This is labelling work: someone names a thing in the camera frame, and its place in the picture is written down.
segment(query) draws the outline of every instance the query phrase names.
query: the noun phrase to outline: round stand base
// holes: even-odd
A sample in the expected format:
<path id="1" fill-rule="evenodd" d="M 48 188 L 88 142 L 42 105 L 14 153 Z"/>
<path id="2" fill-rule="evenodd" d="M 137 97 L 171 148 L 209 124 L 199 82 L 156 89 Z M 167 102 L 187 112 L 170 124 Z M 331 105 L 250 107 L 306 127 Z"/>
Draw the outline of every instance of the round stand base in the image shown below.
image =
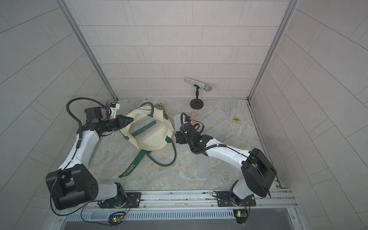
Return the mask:
<path id="1" fill-rule="evenodd" d="M 203 101 L 201 99 L 198 99 L 198 103 L 196 103 L 197 99 L 193 99 L 190 101 L 190 107 L 193 109 L 201 109 L 203 108 Z"/>

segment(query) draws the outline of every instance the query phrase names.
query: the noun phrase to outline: marble floor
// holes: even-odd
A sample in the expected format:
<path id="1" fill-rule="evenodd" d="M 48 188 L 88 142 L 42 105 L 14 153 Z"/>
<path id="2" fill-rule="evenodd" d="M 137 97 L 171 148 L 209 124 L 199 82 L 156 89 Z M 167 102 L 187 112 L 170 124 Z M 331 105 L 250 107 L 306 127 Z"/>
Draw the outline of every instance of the marble floor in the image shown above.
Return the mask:
<path id="1" fill-rule="evenodd" d="M 246 150 L 253 148 L 263 150 L 245 100 L 203 100 L 204 107 L 200 110 L 194 110 L 189 106 L 190 99 L 120 100 L 118 114 L 126 115 L 145 101 L 150 101 L 154 105 L 162 102 L 173 127 L 176 114 L 182 112 L 188 115 L 195 114 L 197 119 L 201 121 L 216 109 L 221 109 L 225 115 L 210 127 L 205 127 L 203 133 L 227 119 L 231 121 L 232 128 L 221 135 L 218 138 L 219 141 L 225 141 L 237 135 L 241 143 L 234 147 Z M 233 123 L 234 117 L 239 117 L 241 122 L 239 124 Z M 243 178 L 240 170 L 213 157 L 208 157 L 210 176 L 199 178 L 196 171 L 196 155 L 180 150 L 177 151 L 175 163 L 169 167 L 158 166 L 147 156 L 144 156 L 130 175 L 119 178 L 118 176 L 127 169 L 139 151 L 140 149 L 123 138 L 121 132 L 114 132 L 102 139 L 89 171 L 97 181 L 103 183 L 120 182 L 125 190 L 230 189 L 236 180 Z M 161 150 L 153 151 L 151 156 L 161 163 L 171 162 L 174 157 L 172 145 L 168 144 Z"/>

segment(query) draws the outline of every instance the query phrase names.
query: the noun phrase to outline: mounting plate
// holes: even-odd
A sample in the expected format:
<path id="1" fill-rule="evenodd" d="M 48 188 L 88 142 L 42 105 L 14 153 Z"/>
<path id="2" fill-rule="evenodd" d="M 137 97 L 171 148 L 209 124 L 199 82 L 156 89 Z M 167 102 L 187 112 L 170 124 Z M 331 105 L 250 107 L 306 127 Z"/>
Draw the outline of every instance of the mounting plate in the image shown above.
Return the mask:
<path id="1" fill-rule="evenodd" d="M 129 199 L 130 202 L 132 203 L 132 204 L 128 204 L 128 208 L 138 208 L 139 207 L 139 203 L 141 202 L 141 195 L 142 195 L 142 193 L 141 192 L 126 192 L 125 194 L 127 195 L 127 199 Z M 129 203 L 129 202 L 126 202 L 120 208 L 126 208 L 127 207 L 127 203 Z"/>
<path id="2" fill-rule="evenodd" d="M 241 206 L 246 206 L 246 202 L 244 201 L 240 206 L 235 206 L 233 205 L 233 203 L 231 203 L 230 201 L 230 197 L 229 197 L 229 191 L 217 191 L 216 195 L 219 199 L 217 199 L 217 205 L 219 207 L 241 207 Z M 246 200 L 248 202 L 248 204 L 253 207 L 256 206 L 255 203 L 255 199 L 252 199 L 252 197 L 254 197 L 254 195 L 249 195 L 247 196 L 244 200 Z"/>

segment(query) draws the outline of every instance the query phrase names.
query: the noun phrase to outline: vent grille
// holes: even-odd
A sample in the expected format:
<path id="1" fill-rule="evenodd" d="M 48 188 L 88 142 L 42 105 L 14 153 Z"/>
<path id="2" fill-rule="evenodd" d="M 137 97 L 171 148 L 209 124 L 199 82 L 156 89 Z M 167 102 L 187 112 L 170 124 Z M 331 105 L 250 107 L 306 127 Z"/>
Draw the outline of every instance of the vent grille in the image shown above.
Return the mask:
<path id="1" fill-rule="evenodd" d="M 89 221 L 106 221 L 116 211 L 86 211 L 83 219 Z M 131 210 L 124 220 L 183 220 L 183 219 L 234 219 L 232 209 L 221 210 Z M 65 221 L 82 221 L 81 213 L 76 212 L 65 218 Z"/>

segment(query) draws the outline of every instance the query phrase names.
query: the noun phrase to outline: microphone stand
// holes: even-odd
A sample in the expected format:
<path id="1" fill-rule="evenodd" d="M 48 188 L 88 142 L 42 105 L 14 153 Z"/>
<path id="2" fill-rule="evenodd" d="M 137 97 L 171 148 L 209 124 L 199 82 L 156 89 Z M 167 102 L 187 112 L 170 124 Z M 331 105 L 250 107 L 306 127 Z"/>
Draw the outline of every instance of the microphone stand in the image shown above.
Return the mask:
<path id="1" fill-rule="evenodd" d="M 195 92 L 195 99 L 190 101 L 190 107 L 193 109 L 201 109 L 203 108 L 203 101 L 201 99 L 198 99 L 199 96 L 199 86 L 194 85 L 197 88 L 197 91 Z"/>

